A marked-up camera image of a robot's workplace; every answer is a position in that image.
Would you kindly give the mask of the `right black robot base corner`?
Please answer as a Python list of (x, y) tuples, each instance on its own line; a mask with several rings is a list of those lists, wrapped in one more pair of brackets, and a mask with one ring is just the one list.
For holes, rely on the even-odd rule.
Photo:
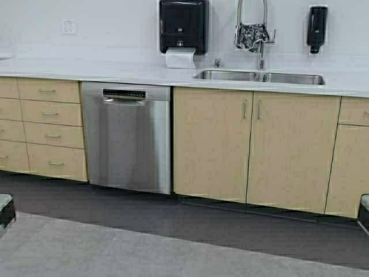
[(361, 197), (357, 222), (360, 227), (368, 234), (368, 194)]

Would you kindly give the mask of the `left black robot base corner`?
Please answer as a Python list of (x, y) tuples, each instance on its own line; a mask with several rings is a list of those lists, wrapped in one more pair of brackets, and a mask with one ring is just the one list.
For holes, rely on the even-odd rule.
[(16, 221), (14, 196), (1, 193), (1, 230), (5, 230), (12, 221)]

